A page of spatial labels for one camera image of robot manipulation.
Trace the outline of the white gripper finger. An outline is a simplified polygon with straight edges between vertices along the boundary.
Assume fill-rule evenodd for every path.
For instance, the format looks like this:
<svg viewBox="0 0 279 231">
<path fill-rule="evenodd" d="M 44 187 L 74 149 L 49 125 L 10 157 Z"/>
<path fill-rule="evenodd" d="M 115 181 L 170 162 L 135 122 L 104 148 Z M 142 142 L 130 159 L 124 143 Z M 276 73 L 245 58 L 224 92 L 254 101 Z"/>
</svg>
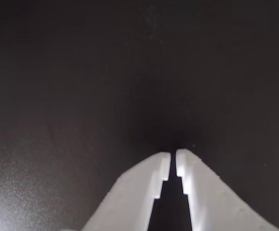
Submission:
<svg viewBox="0 0 279 231">
<path fill-rule="evenodd" d="M 169 179 L 171 155 L 154 154 L 125 171 L 88 220 L 85 231 L 146 231 L 153 204 Z"/>
<path fill-rule="evenodd" d="M 194 231 L 277 231 L 188 149 L 175 154 Z"/>
</svg>

